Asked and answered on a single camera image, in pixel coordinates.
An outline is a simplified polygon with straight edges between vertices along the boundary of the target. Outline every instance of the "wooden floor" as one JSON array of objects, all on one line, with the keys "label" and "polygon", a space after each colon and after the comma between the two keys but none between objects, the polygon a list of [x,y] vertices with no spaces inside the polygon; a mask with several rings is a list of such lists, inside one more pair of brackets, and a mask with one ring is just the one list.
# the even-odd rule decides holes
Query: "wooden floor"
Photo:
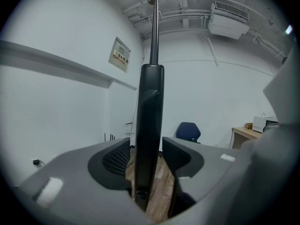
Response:
[{"label": "wooden floor", "polygon": [[[130,150],[130,161],[126,168],[126,179],[132,183],[134,191],[135,183],[135,150]],[[158,157],[155,178],[153,182],[150,200],[146,210],[148,217],[159,223],[168,219],[168,211],[171,203],[174,185],[174,177],[165,160]]]}]

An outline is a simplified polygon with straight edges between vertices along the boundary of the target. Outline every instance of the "air conditioner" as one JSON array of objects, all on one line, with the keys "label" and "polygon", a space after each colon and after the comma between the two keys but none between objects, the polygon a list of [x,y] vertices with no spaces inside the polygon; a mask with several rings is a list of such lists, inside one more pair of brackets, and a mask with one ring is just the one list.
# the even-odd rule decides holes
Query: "air conditioner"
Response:
[{"label": "air conditioner", "polygon": [[248,21],[247,12],[222,2],[213,2],[208,29],[212,34],[239,39],[248,32]]}]

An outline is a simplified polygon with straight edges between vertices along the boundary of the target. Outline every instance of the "warning sign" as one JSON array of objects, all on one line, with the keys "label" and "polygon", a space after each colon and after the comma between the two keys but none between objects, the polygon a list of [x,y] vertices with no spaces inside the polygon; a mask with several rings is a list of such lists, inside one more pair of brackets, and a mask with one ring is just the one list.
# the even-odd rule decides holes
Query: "warning sign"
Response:
[{"label": "warning sign", "polygon": [[119,60],[121,63],[125,64],[126,58],[117,50],[114,50],[113,57]]}]

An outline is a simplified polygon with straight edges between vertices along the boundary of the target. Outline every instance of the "white wall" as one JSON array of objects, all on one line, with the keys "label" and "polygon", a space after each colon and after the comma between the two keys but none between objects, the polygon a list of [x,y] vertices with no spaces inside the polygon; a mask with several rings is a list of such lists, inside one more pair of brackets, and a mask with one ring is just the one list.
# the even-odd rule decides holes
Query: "white wall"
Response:
[{"label": "white wall", "polygon": [[[103,142],[104,132],[126,136],[143,50],[138,32],[109,0],[23,0],[0,37],[128,85],[94,80],[33,54],[0,51],[0,153],[12,185],[36,171],[32,158],[47,163]],[[116,37],[131,50],[127,73],[108,63]]]},{"label": "white wall", "polygon": [[[225,147],[232,127],[244,126],[262,113],[274,116],[263,88],[278,71],[279,60],[248,35],[238,41],[210,38],[218,67],[201,32],[160,36],[159,63],[165,67],[162,136],[174,136],[183,121],[194,122],[202,133],[199,142]],[[149,42],[144,46],[145,61]]]}]

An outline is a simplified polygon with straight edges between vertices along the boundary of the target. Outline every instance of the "table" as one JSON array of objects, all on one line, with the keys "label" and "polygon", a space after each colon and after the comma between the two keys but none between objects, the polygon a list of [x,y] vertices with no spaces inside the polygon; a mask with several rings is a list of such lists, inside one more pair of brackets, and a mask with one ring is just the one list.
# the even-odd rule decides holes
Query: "table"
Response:
[{"label": "table", "polygon": [[246,127],[233,127],[229,148],[240,149],[245,141],[259,138],[261,135],[262,133]]}]

